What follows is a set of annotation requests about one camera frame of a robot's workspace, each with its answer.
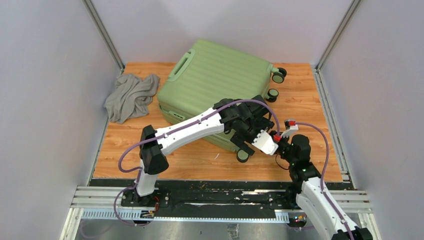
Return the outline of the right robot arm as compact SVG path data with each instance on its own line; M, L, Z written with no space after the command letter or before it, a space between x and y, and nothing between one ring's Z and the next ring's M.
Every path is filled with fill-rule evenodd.
M324 240L371 240L366 227L359 227L332 197L321 173L311 162L309 138L296 134L281 138L277 153L289 164L292 180L285 201L292 209L302 209Z

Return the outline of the green suitcase wheel front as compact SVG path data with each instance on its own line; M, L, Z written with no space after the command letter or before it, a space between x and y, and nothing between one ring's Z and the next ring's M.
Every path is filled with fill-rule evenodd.
M246 163L249 160L249 158L250 158L250 155L247 152L245 152L244 150L242 150L242 149L239 149L236 152L236 159L240 163Z

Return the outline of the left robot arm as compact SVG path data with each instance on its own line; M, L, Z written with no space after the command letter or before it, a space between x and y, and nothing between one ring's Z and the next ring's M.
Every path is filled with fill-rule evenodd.
M158 129L146 126L140 139L141 171L136 180L135 202L149 206L158 175L169 168L167 156L198 139L233 131L230 141L249 156L254 154L253 148L273 155L278 145L268 130L275 123L265 117L271 112L260 95L252 99L225 98L178 124Z

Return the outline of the green suitcase blue lining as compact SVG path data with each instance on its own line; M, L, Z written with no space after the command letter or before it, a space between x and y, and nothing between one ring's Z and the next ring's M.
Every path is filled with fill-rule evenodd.
M159 109L170 124L185 126L222 99L265 97L273 69L267 60L199 39L160 87Z

